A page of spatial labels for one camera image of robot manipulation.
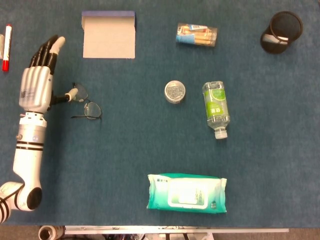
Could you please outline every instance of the green bottle label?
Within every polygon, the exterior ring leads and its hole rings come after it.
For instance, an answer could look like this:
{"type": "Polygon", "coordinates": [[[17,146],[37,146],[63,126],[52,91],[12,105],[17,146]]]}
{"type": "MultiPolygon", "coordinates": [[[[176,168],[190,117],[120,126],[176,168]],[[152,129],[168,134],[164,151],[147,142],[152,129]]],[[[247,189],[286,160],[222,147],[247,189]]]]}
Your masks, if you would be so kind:
{"type": "Polygon", "coordinates": [[[207,118],[224,114],[222,101],[226,100],[225,90],[223,88],[209,89],[204,92],[204,101],[207,118]]]}

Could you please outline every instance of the robotic arm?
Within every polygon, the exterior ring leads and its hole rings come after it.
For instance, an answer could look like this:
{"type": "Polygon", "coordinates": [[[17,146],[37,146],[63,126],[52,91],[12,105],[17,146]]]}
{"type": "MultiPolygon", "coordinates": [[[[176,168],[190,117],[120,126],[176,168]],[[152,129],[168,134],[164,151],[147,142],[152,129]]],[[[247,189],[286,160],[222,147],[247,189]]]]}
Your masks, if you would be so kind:
{"type": "Polygon", "coordinates": [[[54,104],[70,102],[78,91],[73,88],[63,96],[52,92],[57,57],[64,43],[63,36],[52,36],[23,72],[19,105],[26,113],[20,115],[13,171],[24,183],[10,181],[0,187],[0,223],[8,219],[12,209],[32,211],[41,202],[40,167],[47,128],[44,113],[54,104]]]}

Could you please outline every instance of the wet wipes pack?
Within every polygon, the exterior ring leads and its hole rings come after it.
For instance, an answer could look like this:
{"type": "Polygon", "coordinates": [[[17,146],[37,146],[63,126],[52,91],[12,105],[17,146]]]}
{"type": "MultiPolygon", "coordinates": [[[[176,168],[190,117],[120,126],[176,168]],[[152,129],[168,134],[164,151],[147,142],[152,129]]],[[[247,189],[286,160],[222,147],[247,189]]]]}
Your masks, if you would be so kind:
{"type": "Polygon", "coordinates": [[[149,174],[147,209],[226,213],[226,178],[183,173],[149,174]]]}

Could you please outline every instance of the red marker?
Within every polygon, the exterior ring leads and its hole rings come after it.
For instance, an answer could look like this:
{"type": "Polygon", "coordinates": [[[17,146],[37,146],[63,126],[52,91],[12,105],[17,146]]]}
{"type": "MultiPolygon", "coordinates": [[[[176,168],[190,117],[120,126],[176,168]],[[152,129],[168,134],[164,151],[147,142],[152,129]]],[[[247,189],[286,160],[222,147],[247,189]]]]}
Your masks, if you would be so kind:
{"type": "Polygon", "coordinates": [[[5,39],[4,39],[3,61],[2,61],[2,71],[4,71],[4,72],[9,71],[9,54],[10,54],[10,47],[11,47],[11,33],[12,33],[12,26],[10,24],[8,24],[5,27],[5,39]]]}

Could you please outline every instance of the small round container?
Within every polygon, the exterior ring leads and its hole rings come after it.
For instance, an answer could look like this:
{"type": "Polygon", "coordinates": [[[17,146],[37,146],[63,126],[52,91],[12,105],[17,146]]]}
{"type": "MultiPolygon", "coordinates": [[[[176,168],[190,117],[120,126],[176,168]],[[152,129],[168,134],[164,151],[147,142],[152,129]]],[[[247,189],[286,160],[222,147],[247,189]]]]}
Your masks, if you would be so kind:
{"type": "Polygon", "coordinates": [[[178,104],[184,99],[185,95],[186,88],[182,82],[173,80],[165,85],[164,96],[169,103],[178,104]]]}

